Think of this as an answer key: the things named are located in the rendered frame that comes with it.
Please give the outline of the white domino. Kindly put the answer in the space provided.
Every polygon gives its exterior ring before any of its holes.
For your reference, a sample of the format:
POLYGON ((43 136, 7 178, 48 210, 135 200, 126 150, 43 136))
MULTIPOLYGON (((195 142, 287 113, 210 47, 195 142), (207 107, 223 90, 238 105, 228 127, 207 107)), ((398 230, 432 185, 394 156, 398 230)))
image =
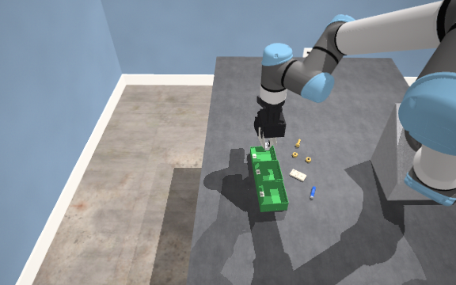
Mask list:
POLYGON ((290 173, 291 176, 301 180, 301 181, 304 181, 305 178, 306 178, 306 175, 303 174, 303 173, 300 173, 299 171, 296 171, 296 170, 292 170, 291 173, 290 173))

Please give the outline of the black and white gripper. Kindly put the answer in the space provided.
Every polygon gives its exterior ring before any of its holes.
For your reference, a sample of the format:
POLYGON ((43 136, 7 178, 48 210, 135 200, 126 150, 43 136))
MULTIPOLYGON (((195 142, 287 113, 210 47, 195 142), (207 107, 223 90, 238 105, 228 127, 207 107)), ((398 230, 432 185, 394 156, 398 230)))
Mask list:
POLYGON ((265 139, 270 138, 268 140, 268 145, 271 148, 273 144, 277 146, 277 137, 284 137, 285 135, 286 122, 282 112, 282 106, 284 105, 285 100, 278 104, 269 104, 262 99, 260 99, 260 102, 266 107, 266 109, 262 108, 259 112, 257 112, 257 117, 255 117, 254 121, 254 128, 258 139, 260 140, 261 146, 265 148, 265 139), (281 112, 280 118, 279 112, 281 112))

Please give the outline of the green three-compartment bin rack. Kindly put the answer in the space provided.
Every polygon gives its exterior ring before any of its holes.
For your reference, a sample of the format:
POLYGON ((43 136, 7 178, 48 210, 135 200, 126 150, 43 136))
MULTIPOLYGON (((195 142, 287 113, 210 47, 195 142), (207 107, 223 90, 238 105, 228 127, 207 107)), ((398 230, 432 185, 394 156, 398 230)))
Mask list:
POLYGON ((287 194, 274 146, 269 150, 252 146, 250 157, 260 212, 287 210, 287 194))

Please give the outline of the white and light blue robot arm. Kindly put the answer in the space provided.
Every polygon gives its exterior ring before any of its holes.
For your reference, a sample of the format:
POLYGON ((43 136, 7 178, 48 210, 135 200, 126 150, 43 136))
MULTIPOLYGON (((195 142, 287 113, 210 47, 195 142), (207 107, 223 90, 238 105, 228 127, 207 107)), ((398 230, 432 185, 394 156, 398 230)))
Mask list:
POLYGON ((407 89, 398 110, 407 143, 416 152, 405 184, 450 206, 456 200, 456 0, 357 21, 337 15, 303 63, 292 59, 286 44, 270 44, 264 49, 256 100, 266 109, 260 99, 277 105, 286 99, 289 89, 321 103, 333 89, 330 74, 344 55, 428 48, 436 50, 407 89))

